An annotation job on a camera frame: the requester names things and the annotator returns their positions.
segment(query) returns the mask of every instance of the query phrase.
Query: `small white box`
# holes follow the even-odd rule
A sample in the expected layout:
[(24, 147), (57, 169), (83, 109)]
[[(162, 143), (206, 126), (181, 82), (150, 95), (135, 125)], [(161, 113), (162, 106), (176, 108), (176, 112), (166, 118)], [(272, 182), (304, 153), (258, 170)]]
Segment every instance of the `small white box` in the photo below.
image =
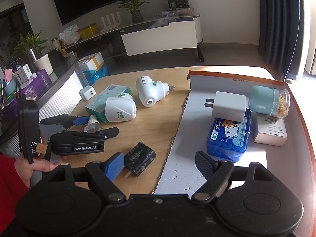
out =
[(100, 52), (82, 57), (79, 61), (82, 71), (98, 70), (103, 66), (104, 60)]
[(24, 66), (19, 68), (15, 72), (15, 75), (16, 75), (16, 78), (18, 79), (18, 81), (20, 82), (21, 85), (27, 83), (32, 78), (31, 77), (32, 72), (27, 64), (25, 64)]
[(88, 101), (95, 96), (95, 89), (92, 86), (86, 86), (79, 91), (82, 99)]
[(246, 113), (246, 96), (229, 93), (216, 92), (212, 117), (243, 122)]
[(282, 146), (287, 140), (284, 120), (252, 112), (253, 141)]

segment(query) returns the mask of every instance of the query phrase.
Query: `red sleeve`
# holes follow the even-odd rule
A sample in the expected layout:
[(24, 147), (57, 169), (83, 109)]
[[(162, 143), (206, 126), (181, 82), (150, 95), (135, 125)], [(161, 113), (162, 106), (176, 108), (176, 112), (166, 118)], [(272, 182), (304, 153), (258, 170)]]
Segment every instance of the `red sleeve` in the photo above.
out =
[(15, 206), (28, 191), (14, 167), (15, 159), (0, 155), (0, 234), (15, 218)]

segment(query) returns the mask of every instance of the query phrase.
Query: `white ribbed panel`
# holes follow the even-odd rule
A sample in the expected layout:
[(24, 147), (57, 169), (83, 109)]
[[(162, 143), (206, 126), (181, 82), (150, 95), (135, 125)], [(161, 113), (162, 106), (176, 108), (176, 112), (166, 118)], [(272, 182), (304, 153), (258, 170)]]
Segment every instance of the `white ribbed panel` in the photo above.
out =
[[(41, 107), (39, 110), (39, 120), (61, 114), (70, 114), (81, 100), (79, 94), (81, 89), (82, 85), (76, 72), (74, 72), (53, 97)], [(7, 157), (17, 159), (20, 155), (19, 135), (16, 134), (2, 144), (0, 150)]]

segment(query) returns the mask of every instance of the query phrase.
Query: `pink sticky note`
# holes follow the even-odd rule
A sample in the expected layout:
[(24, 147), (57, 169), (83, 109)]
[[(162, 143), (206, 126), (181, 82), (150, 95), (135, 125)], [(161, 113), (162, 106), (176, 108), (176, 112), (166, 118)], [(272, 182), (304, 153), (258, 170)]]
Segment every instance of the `pink sticky note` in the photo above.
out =
[(8, 83), (12, 79), (12, 69), (5, 69), (5, 81)]

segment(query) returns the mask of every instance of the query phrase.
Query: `screw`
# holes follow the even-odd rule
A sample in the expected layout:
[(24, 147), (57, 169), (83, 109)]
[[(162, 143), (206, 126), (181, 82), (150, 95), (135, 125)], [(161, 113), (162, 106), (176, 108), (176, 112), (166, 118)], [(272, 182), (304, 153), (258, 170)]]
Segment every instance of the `screw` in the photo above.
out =
[(162, 199), (154, 199), (154, 201), (155, 201), (156, 204), (162, 204), (163, 203)]
[(117, 192), (111, 193), (108, 197), (112, 201), (120, 201), (124, 199), (124, 195), (122, 193), (117, 193)]
[(198, 192), (194, 195), (194, 198), (198, 201), (206, 201), (210, 198), (210, 196), (205, 192)]

